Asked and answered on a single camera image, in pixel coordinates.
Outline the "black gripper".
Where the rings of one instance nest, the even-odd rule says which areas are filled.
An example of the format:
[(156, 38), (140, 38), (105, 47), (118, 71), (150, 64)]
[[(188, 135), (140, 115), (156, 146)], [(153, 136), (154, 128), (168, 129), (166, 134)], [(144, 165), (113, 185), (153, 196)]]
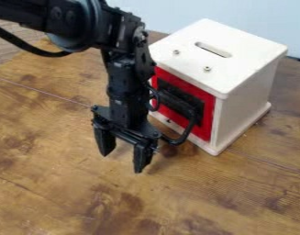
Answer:
[(141, 173), (157, 149), (158, 130), (148, 121), (148, 99), (110, 99), (108, 106), (92, 106), (97, 149), (106, 156), (120, 139), (133, 145), (133, 171)]

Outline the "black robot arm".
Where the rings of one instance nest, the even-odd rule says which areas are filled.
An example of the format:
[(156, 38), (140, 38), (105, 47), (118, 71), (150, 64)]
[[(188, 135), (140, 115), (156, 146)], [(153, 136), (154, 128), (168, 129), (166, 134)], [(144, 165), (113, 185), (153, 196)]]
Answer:
[(46, 34), (58, 52), (42, 50), (1, 29), (0, 38), (20, 49), (49, 58), (96, 48), (108, 73), (109, 104), (92, 106), (97, 148), (108, 155), (116, 141), (133, 145), (133, 171), (150, 163), (160, 132), (146, 120), (157, 97), (149, 84), (154, 66), (148, 33), (138, 17), (110, 7), (105, 0), (0, 0), (0, 19)]

